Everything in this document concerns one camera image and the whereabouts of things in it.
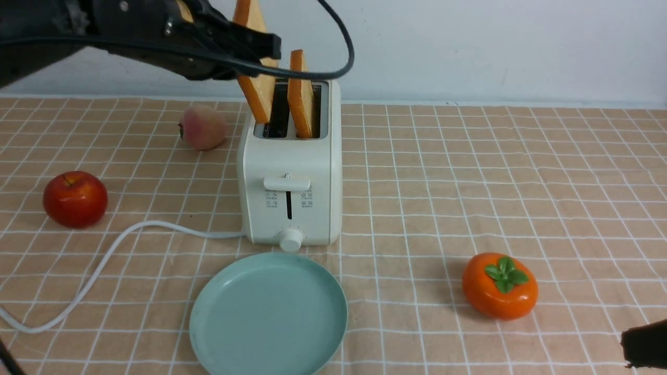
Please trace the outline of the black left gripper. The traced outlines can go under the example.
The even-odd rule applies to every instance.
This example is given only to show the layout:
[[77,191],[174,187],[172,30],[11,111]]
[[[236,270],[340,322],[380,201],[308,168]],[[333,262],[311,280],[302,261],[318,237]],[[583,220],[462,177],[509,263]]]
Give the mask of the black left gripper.
[[[208,1],[90,1],[91,26],[100,36],[115,40],[165,44],[171,49],[228,47],[243,59],[281,60],[281,38],[229,22]],[[219,40],[214,31],[221,31]],[[160,67],[191,81],[229,81],[231,67],[172,53],[127,47],[108,47],[121,57]]]

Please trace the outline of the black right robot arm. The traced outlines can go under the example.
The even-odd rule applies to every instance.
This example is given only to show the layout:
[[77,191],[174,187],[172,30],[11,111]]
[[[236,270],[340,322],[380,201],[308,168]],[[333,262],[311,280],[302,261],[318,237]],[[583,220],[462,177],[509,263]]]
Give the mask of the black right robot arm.
[[626,368],[666,369],[666,320],[636,326],[620,335]]

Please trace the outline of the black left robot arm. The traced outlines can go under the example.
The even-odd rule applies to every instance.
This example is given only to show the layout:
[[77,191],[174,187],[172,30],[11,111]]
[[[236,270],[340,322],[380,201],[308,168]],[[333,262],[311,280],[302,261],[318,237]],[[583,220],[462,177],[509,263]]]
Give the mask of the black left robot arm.
[[190,81],[231,80],[224,57],[281,57],[281,38],[208,1],[2,1],[2,87],[92,47]]

